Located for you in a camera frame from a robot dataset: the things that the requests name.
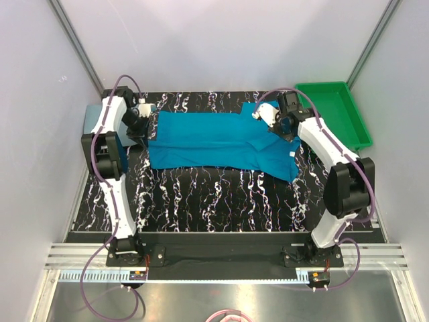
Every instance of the black marbled table surface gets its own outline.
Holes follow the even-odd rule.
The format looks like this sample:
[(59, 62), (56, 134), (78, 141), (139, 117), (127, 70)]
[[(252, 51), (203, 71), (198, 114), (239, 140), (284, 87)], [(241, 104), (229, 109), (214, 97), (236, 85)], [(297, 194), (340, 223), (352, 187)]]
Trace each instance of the black marbled table surface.
[[(255, 102), (262, 94), (144, 93), (146, 102), (157, 107), (149, 138), (156, 137), (158, 111), (240, 113), (244, 102)], [(152, 170), (146, 150), (137, 146), (126, 150), (127, 196), (140, 232), (310, 231), (324, 212), (328, 173), (304, 142), (296, 153), (299, 173), (293, 182), (234, 168)], [(350, 229), (368, 230), (371, 224), (354, 224)], [(86, 182), (72, 230), (111, 230), (104, 195), (93, 176)]]

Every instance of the blue cloth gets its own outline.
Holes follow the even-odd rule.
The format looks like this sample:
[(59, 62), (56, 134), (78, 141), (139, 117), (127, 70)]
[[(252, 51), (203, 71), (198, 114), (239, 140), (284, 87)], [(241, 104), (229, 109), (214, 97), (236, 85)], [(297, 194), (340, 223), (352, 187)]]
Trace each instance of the blue cloth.
[(156, 140), (149, 141), (151, 167), (230, 166), (292, 182), (300, 139), (289, 143), (268, 132), (265, 122), (252, 118), (254, 107), (244, 103), (240, 114), (161, 111)]

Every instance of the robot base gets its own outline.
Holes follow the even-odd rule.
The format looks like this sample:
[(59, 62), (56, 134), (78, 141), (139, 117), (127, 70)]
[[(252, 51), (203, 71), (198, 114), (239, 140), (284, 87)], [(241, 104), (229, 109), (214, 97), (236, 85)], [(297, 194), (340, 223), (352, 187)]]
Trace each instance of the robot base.
[(286, 246), (283, 247), (282, 255), (284, 266), (288, 268), (325, 268), (326, 261), (329, 260), (330, 267), (344, 267), (341, 249), (338, 246), (323, 250), (323, 254), (315, 256), (312, 259), (304, 255), (305, 246)]

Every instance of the green tray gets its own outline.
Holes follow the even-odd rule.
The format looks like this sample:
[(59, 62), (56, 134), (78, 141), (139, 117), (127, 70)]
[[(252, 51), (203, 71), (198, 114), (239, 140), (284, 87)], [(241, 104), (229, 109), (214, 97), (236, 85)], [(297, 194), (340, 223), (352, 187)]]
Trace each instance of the green tray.
[[(329, 129), (350, 150), (359, 151), (372, 145), (373, 140), (346, 83), (297, 84), (295, 88), (310, 97)], [(298, 98), (304, 107), (310, 107), (301, 95)]]

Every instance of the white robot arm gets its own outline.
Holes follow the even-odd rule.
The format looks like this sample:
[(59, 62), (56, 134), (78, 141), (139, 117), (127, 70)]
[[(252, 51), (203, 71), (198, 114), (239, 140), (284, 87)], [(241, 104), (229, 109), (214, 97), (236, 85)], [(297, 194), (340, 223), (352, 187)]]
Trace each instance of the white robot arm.
[(129, 209), (125, 189), (128, 161), (117, 132), (121, 122), (124, 122), (128, 126), (127, 135), (138, 144), (147, 146), (148, 117), (154, 107), (152, 105), (139, 100), (137, 107), (134, 107), (136, 104), (133, 92), (127, 87), (118, 87), (110, 105), (108, 97), (103, 99), (103, 108), (97, 124), (90, 134), (84, 134), (81, 139), (88, 169), (91, 174), (94, 174), (90, 156), (91, 143), (95, 134), (101, 129), (95, 142), (95, 163), (104, 179), (100, 181), (100, 186), (105, 194), (107, 206), (109, 210), (116, 209), (117, 212), (113, 217), (113, 213), (109, 211), (112, 232), (116, 231), (116, 234), (109, 248), (108, 266), (134, 264), (144, 255)]
[(320, 127), (313, 110), (304, 109), (295, 93), (281, 93), (278, 103), (279, 108), (262, 103), (253, 117), (264, 120), (269, 131), (285, 140), (292, 141), (298, 136), (310, 146), (329, 172), (323, 194), (326, 210), (312, 230), (302, 254), (307, 262), (320, 263), (330, 256), (341, 233), (371, 201), (365, 183), (345, 155), (358, 164), (372, 188), (374, 163), (370, 158), (360, 159), (346, 148), (318, 117)]

